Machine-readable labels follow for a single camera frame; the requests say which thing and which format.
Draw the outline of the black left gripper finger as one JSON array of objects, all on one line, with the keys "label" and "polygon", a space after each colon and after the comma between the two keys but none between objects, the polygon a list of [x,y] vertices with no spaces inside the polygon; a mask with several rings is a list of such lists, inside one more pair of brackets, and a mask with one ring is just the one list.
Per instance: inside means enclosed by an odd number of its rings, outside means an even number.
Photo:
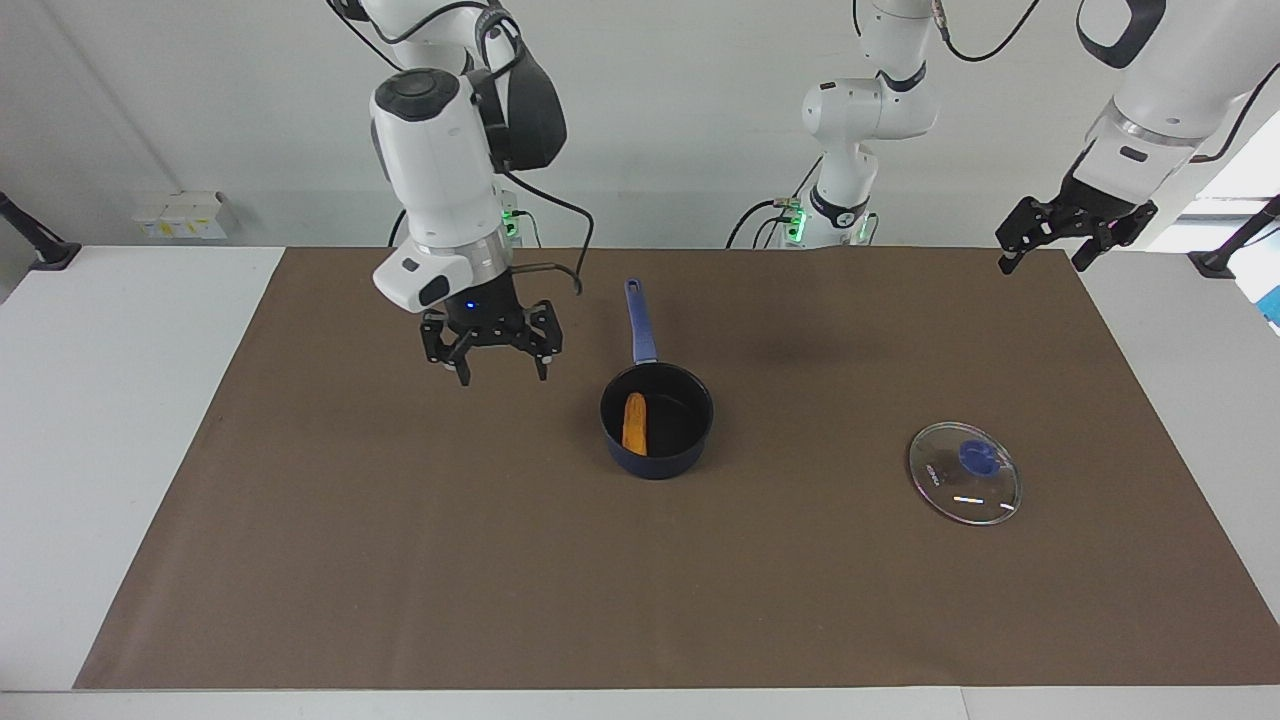
[{"label": "black left gripper finger", "polygon": [[1119,219],[1093,222],[1084,243],[1071,256],[1075,270],[1085,272],[1094,260],[1116,247],[1133,246],[1157,211],[1158,206],[1155,202],[1146,202]]},{"label": "black left gripper finger", "polygon": [[1002,251],[998,268],[1011,275],[1029,252],[1053,243],[1061,208],[1056,202],[1041,202],[1024,197],[996,229],[996,240]]}]

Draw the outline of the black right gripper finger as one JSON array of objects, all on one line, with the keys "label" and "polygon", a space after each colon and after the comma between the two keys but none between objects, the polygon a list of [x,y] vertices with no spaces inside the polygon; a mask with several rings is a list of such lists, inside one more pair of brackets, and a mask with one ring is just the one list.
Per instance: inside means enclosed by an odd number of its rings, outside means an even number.
[{"label": "black right gripper finger", "polygon": [[509,346],[534,360],[538,379],[548,379],[550,363],[563,350],[563,331],[550,300],[525,307],[516,328],[509,332]]},{"label": "black right gripper finger", "polygon": [[429,363],[453,372],[461,386],[470,387],[472,374],[467,355],[475,346],[477,332],[463,329],[448,341],[445,338],[448,328],[448,316],[444,313],[425,310],[419,325],[424,352]]}]

